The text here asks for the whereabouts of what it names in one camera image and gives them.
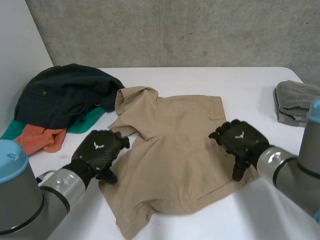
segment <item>khaki shirt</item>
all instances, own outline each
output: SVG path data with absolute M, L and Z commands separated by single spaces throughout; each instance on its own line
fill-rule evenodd
M 257 177 L 251 167 L 233 181 L 234 157 L 208 138 L 226 121 L 219 96 L 162 98 L 153 88 L 131 87 L 118 91 L 115 110 L 109 128 L 139 136 L 112 167 L 118 182 L 99 187 L 127 240 L 156 212 L 194 213 Z

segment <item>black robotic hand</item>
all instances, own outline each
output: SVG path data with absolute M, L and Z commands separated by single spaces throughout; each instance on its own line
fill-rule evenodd
M 257 168 L 259 156 L 270 147 L 267 138 L 253 126 L 237 119 L 225 122 L 209 135 L 227 153 L 235 156 L 232 179 L 239 182 L 250 165 Z
M 63 168 L 78 174 L 86 187 L 93 177 L 109 184 L 115 184 L 118 179 L 110 167 L 119 152 L 129 147 L 129 139 L 122 138 L 120 132 L 93 130 L 76 149 L 71 163 Z

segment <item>concrete wall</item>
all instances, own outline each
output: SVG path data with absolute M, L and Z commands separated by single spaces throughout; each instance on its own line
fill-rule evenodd
M 26 2 L 55 65 L 281 66 L 320 81 L 319 0 Z
M 25 85 L 52 66 L 25 1 L 0 0 L 0 136 Z

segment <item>gray towel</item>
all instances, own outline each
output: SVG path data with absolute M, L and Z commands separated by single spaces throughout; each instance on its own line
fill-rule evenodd
M 278 122 L 305 127 L 311 103 L 320 99 L 320 87 L 287 80 L 276 86 L 273 96 Z

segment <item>white table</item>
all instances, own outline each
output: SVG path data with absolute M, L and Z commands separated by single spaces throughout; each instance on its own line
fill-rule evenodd
M 285 80 L 301 82 L 283 67 L 172 67 L 104 68 L 126 87 L 149 86 L 161 97 L 175 95 L 221 96 L 227 120 L 245 120 L 269 141 L 298 154 L 303 131 L 277 122 L 273 89 Z M 92 130 L 106 129 L 117 119 L 104 114 Z M 30 157 L 36 176 L 70 162 L 84 134 L 67 134 L 56 153 Z M 70 211 L 49 240 L 121 240 L 116 220 L 98 188 L 91 181 L 86 195 Z M 316 240 L 320 227 L 293 202 L 264 179 L 191 215 L 154 214 L 135 240 Z

